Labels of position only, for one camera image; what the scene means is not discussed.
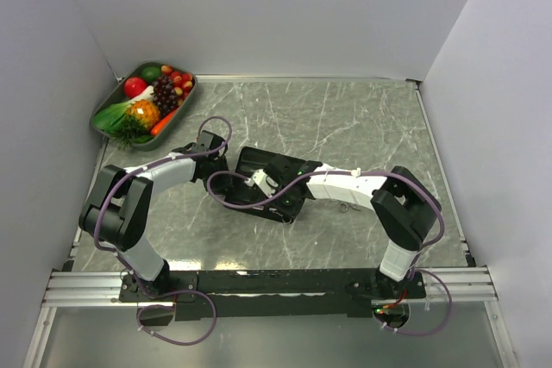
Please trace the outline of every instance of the gray tray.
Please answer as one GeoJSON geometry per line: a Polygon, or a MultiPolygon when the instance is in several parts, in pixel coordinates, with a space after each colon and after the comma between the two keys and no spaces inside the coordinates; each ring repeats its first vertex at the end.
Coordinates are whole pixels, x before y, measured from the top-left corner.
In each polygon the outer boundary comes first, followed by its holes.
{"type": "MultiPolygon", "coordinates": [[[[109,134],[106,134],[101,129],[98,129],[94,127],[94,124],[92,124],[92,118],[100,112],[103,109],[106,109],[113,103],[121,103],[122,101],[125,101],[127,99],[127,96],[124,93],[124,83],[128,78],[131,77],[139,77],[142,69],[147,68],[148,66],[158,66],[161,67],[164,64],[161,64],[159,62],[144,62],[141,65],[138,65],[125,79],[122,80],[122,82],[113,90],[113,92],[110,93],[110,95],[105,99],[105,101],[102,102],[102,104],[94,110],[92,113],[91,119],[90,119],[90,125],[92,129],[95,129],[98,131],[101,135],[105,135],[106,137],[113,138],[109,134]]],[[[172,67],[174,71],[179,72],[187,72],[183,71],[180,68],[172,67]]],[[[174,128],[178,125],[179,121],[184,117],[187,110],[191,107],[191,104],[194,101],[195,97],[195,91],[198,86],[198,80],[196,79],[195,75],[193,75],[193,88],[190,90],[190,94],[188,94],[188,97],[184,100],[182,105],[179,106],[179,109],[176,111],[176,114],[174,114],[174,117],[171,118],[171,120],[165,125],[163,130],[156,136],[153,137],[150,141],[144,142],[142,144],[140,143],[132,143],[130,146],[133,147],[136,150],[139,151],[151,151],[157,148],[161,145],[163,140],[171,133],[171,131],[174,130],[174,128]]]]}

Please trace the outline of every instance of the gray marble surface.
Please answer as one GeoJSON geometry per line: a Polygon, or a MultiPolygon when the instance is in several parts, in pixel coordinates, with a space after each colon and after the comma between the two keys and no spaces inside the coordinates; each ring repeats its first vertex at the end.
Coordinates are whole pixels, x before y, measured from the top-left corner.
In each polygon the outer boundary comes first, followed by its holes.
{"type": "MultiPolygon", "coordinates": [[[[444,238],[421,256],[422,266],[465,266],[458,228],[431,145],[415,86],[363,82],[203,82],[189,115],[159,149],[107,147],[103,164],[144,164],[195,140],[200,122],[223,115],[233,125],[227,154],[235,167],[242,146],[265,148],[362,170],[410,169],[443,206],[444,238]]],[[[221,122],[208,125],[225,135],[221,122]]],[[[432,229],[430,237],[437,231],[432,229]]],[[[151,203],[147,236],[180,269],[374,267],[387,238],[372,210],[340,212],[340,203],[307,201],[292,225],[225,209],[200,184],[175,186],[151,203]]],[[[115,258],[83,234],[74,271],[114,271],[115,258]]]]}

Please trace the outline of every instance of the orange carrot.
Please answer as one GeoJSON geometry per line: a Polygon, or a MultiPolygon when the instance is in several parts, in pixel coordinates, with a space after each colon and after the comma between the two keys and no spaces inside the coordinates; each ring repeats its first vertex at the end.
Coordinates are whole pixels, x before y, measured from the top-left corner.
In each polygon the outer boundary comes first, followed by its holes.
{"type": "Polygon", "coordinates": [[[167,123],[169,121],[171,121],[171,118],[174,117],[174,114],[176,114],[176,111],[178,111],[179,109],[176,108],[173,112],[171,112],[169,115],[167,115],[165,118],[163,118],[161,121],[159,121],[158,123],[155,124],[155,126],[152,128],[152,130],[149,132],[151,135],[153,135],[154,137],[157,136],[162,130],[163,128],[165,127],[165,125],[167,125],[167,123]]]}

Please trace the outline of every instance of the bowl of fruit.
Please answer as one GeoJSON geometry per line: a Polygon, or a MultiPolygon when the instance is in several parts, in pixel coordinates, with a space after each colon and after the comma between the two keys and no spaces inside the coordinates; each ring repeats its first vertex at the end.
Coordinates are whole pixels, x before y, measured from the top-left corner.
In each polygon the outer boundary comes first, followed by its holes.
{"type": "Polygon", "coordinates": [[[94,111],[91,126],[121,147],[153,150],[185,115],[197,83],[189,72],[146,62],[94,111]]]}

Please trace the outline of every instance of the white wall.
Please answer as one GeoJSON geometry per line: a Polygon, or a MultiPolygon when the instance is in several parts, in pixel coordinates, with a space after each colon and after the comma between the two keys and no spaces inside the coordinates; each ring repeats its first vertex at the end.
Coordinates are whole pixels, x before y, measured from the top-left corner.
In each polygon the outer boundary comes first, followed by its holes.
{"type": "Polygon", "coordinates": [[[552,364],[552,0],[468,0],[423,101],[523,366],[552,364]]]}
{"type": "Polygon", "coordinates": [[[159,59],[196,73],[423,79],[466,0],[75,0],[118,75],[159,59]]]}
{"type": "Polygon", "coordinates": [[[113,74],[72,0],[0,0],[0,365],[21,366],[69,253],[113,74]]]}

